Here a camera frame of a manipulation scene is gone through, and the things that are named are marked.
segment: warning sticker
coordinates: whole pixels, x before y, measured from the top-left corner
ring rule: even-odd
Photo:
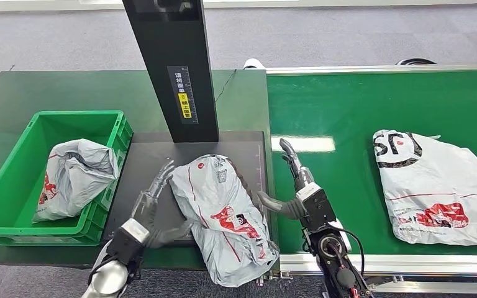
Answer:
[[[188,94],[187,93],[178,93],[178,100],[180,101],[180,109],[182,109],[182,114],[184,118],[191,118],[191,108],[189,106]]]
[[[182,124],[198,124],[189,68],[187,66],[167,66],[167,71],[175,98],[178,98],[177,106]]]

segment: plastic mailing bag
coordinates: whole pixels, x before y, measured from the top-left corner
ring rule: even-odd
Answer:
[[[179,166],[170,184],[182,213],[194,221],[191,231],[214,283],[238,287],[271,268],[278,249],[227,157],[204,155]]]
[[[373,145],[396,237],[477,245],[477,157],[469,149],[395,130],[376,132]]]
[[[77,216],[119,175],[114,151],[89,140],[55,145],[33,222]]]

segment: black scanning platform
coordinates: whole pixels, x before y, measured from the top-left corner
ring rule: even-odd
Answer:
[[[167,132],[135,133],[102,239],[105,242],[110,240],[114,230],[129,218],[140,192],[149,188],[167,158],[181,166],[206,154],[229,157],[253,193],[267,190],[263,132],[220,132],[220,141],[209,143],[173,143]],[[167,185],[158,199],[155,225],[167,230],[180,226],[184,220],[171,187]],[[195,245],[195,242],[191,235],[187,235],[172,245]]]

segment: white plastic bag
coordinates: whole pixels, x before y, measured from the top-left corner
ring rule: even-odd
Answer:
[[[32,222],[77,216],[119,175],[114,151],[89,140],[55,145]]]
[[[173,171],[176,201],[194,221],[193,237],[214,283],[238,287],[268,271],[279,252],[266,219],[230,161],[204,155]]]
[[[477,157],[414,133],[373,137],[389,218],[408,243],[477,245]]]

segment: metal forearm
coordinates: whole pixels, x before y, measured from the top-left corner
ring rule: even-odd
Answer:
[[[167,162],[149,188],[140,193],[131,217],[114,232],[114,238],[100,251],[82,298],[120,297],[127,285],[138,279],[146,247],[158,248],[189,232],[193,225],[190,221],[166,231],[154,225],[158,198],[174,168],[173,160]]]
[[[310,170],[301,164],[291,144],[284,139],[279,144],[294,179],[296,197],[281,202],[259,192],[259,200],[267,208],[301,221],[305,250],[317,258],[330,298],[372,297],[361,274],[350,262],[347,255],[351,250],[350,242],[325,191],[315,183]]]

